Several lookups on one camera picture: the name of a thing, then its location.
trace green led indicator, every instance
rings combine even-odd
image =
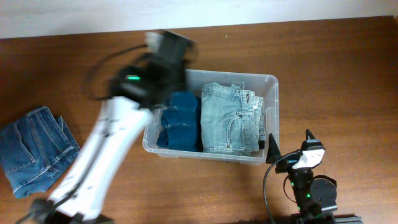
[[[128,80],[139,80],[139,77],[127,77]]]

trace folded blue jeans on table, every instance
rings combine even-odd
[[[264,148],[262,97],[254,91],[210,83],[201,94],[203,151],[250,155]]]
[[[14,195],[45,192],[68,169],[80,148],[62,117],[43,106],[0,132],[0,165]]]
[[[156,145],[181,151],[203,150],[200,137],[201,101],[190,91],[172,93],[160,118],[162,128]]]

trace white background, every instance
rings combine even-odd
[[[398,14],[398,0],[0,0],[0,38]]]

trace wooden table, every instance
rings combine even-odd
[[[279,80],[280,148],[298,149],[305,129],[326,154],[316,174],[338,181],[338,211],[366,223],[398,223],[398,31],[392,17],[178,29],[198,44],[191,68],[272,74]],[[64,117],[82,145],[100,108],[80,91],[89,67],[142,43],[144,32],[0,40],[0,125],[38,105]],[[100,85],[142,51],[107,64]],[[129,151],[103,213],[117,223],[231,223],[266,220],[268,165],[161,158]],[[285,175],[269,176],[274,216],[297,213]],[[0,223],[23,216],[36,197],[16,199],[0,175]]]

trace clear storage box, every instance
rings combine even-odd
[[[145,127],[142,145],[148,152],[153,152],[162,157],[186,157],[196,159],[213,159],[219,161],[240,162],[242,164],[259,165],[266,162],[268,150],[268,135],[272,133],[279,145],[279,102],[278,102],[278,79],[272,75],[258,75],[231,72],[212,72],[201,70],[187,70],[187,85],[189,90],[196,96],[201,96],[201,89],[204,84],[217,82],[220,85],[239,85],[243,90],[252,90],[256,96],[262,96],[264,121],[266,129],[266,148],[259,152],[252,153],[252,156],[233,156],[224,154],[212,154],[204,152],[187,152],[158,147],[157,138],[162,126],[160,117],[162,110],[154,111],[154,119]]]

